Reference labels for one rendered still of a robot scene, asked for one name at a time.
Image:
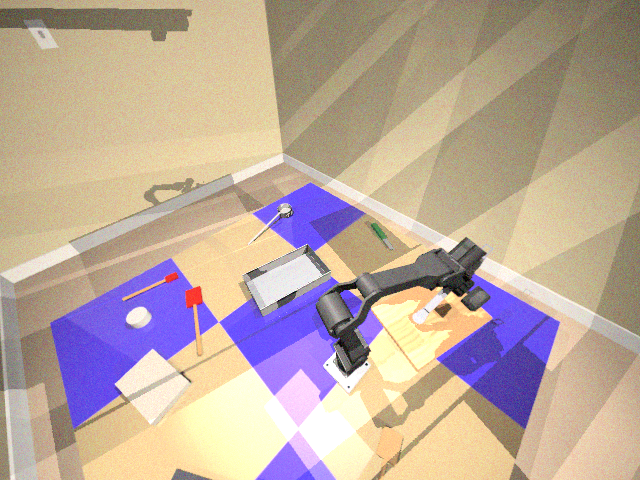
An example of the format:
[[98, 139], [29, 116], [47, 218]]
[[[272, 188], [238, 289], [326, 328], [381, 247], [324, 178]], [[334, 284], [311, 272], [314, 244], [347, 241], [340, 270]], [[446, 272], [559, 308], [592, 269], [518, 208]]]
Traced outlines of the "red spatula with wooden handle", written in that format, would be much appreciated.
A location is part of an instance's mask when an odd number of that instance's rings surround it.
[[201, 287], [198, 286], [193, 289], [185, 291], [185, 297], [186, 297], [186, 308], [188, 309], [190, 307], [193, 307], [197, 353], [198, 353], [198, 356], [201, 356], [202, 351], [201, 351], [201, 342], [200, 342], [200, 333], [199, 333], [199, 324], [198, 324], [198, 315], [197, 315], [197, 306], [196, 306], [203, 303], [202, 295], [201, 295]]

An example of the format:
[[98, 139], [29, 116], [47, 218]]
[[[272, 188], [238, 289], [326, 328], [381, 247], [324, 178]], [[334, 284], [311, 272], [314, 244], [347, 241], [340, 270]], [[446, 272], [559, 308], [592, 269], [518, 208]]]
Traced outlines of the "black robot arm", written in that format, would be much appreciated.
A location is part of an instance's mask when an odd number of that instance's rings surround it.
[[[382, 297], [414, 287], [433, 291], [453, 286], [463, 274], [470, 281], [488, 254], [468, 237], [449, 253], [442, 247], [432, 249], [409, 265], [376, 273], [362, 273], [353, 281], [337, 283], [322, 294], [315, 307], [331, 337], [336, 352], [333, 363], [347, 379], [368, 360], [369, 345], [357, 328], [363, 324], [371, 306]], [[354, 318], [340, 293], [358, 289], [364, 300]], [[335, 362], [334, 362], [335, 361]], [[347, 377], [345, 377], [347, 376]]]

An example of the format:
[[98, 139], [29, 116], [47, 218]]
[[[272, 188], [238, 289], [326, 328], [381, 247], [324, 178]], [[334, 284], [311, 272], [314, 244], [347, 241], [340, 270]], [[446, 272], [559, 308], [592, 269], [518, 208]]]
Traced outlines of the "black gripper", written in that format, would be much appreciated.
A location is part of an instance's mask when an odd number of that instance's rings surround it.
[[453, 292], [459, 298], [467, 294], [460, 302], [471, 312], [476, 312], [491, 298], [490, 295], [480, 286], [475, 287], [470, 292], [469, 290], [472, 289], [475, 284], [476, 283], [472, 279], [469, 281], [466, 275], [463, 274], [458, 278], [458, 281], [453, 286], [443, 288], [446, 291], [449, 290], [450, 292]]

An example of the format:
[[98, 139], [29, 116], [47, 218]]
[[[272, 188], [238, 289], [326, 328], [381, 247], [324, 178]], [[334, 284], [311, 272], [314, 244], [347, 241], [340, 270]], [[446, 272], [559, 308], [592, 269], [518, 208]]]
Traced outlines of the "white short cylinder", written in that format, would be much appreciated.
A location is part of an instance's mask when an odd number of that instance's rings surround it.
[[146, 308], [139, 307], [132, 310], [128, 314], [126, 321], [133, 328], [139, 329], [145, 327], [151, 321], [151, 319], [152, 314]]

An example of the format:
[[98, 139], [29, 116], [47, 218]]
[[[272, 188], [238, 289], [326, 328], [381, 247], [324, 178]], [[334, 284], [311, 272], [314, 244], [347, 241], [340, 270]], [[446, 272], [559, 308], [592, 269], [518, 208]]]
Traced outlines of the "black flat bar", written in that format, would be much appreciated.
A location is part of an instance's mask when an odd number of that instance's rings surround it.
[[212, 479], [176, 468], [171, 480], [212, 480]]

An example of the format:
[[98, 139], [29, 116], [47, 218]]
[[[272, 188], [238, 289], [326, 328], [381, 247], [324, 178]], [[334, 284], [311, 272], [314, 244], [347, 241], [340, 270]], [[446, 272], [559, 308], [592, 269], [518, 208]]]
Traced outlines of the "grey saucepan with long handle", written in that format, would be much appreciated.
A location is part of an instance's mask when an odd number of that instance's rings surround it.
[[292, 207], [288, 203], [280, 204], [277, 208], [278, 214], [248, 243], [250, 245], [261, 233], [262, 231], [279, 215], [282, 218], [288, 218], [292, 215]]

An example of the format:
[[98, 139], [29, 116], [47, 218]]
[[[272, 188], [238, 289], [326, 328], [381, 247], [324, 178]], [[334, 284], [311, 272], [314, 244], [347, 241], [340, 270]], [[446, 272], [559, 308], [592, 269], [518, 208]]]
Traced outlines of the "light orange flat square board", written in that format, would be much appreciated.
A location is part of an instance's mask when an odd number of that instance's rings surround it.
[[417, 324], [413, 314], [424, 308], [443, 287], [433, 291], [423, 287], [404, 290], [371, 308], [372, 313], [418, 372], [453, 348], [492, 317], [482, 307], [471, 312], [451, 292], [427, 317]]

